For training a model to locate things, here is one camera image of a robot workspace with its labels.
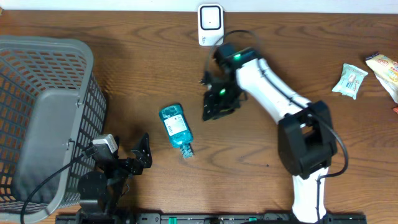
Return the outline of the pale green wet wipes pack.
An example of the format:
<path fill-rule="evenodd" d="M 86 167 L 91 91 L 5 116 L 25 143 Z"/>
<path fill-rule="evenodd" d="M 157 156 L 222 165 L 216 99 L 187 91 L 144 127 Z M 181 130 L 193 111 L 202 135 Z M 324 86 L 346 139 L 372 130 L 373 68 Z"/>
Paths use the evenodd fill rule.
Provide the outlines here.
<path fill-rule="evenodd" d="M 333 87 L 332 92 L 341 93 L 342 95 L 356 99 L 359 88 L 368 75 L 368 72 L 348 63 L 343 64 L 341 78 Z"/>

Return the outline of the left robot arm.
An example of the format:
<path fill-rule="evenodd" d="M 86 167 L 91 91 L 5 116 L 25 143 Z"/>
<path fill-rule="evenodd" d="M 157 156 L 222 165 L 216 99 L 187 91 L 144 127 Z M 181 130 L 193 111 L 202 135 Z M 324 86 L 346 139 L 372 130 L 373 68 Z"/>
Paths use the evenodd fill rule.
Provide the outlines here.
<path fill-rule="evenodd" d="M 89 143 L 83 155 L 95 161 L 98 170 L 80 177 L 78 223 L 135 223 L 134 215 L 118 208 L 127 180 L 152 166 L 149 135 L 145 133 L 133 147 L 134 158 L 120 159 L 119 144 L 112 134 L 99 135 Z"/>

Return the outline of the yellow chips bag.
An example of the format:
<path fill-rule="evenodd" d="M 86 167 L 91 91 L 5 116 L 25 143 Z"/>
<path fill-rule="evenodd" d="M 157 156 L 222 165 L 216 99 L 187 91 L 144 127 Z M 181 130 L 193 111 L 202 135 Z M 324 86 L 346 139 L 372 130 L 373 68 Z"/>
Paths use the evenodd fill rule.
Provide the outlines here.
<path fill-rule="evenodd" d="M 365 62 L 397 103 L 397 62 L 379 53 L 366 57 Z"/>

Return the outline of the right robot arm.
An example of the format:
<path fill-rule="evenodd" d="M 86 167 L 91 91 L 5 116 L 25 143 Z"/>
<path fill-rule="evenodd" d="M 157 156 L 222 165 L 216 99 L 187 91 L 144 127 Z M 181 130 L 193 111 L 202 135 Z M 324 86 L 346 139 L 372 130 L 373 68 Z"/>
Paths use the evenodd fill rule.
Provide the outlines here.
<path fill-rule="evenodd" d="M 202 84 L 205 121 L 234 113 L 241 95 L 251 95 L 277 124 L 280 161 L 292 175 L 292 213 L 301 223 L 320 223 L 326 215 L 324 180 L 336 154 L 330 111 L 327 105 L 300 96 L 286 85 L 252 47 L 237 51 L 231 44 L 217 46 L 211 54 L 222 78 L 205 68 Z"/>

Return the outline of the teal mouthwash bottle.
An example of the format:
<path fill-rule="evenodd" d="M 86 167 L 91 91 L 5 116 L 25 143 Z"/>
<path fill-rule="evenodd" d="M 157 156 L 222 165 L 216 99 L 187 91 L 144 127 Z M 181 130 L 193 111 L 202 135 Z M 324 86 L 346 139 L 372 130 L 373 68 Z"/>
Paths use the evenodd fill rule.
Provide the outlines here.
<path fill-rule="evenodd" d="M 174 148 L 179 148 L 184 159 L 193 156 L 192 132 L 183 114 L 180 104 L 166 106 L 159 111 L 159 117 L 167 131 L 169 141 Z"/>

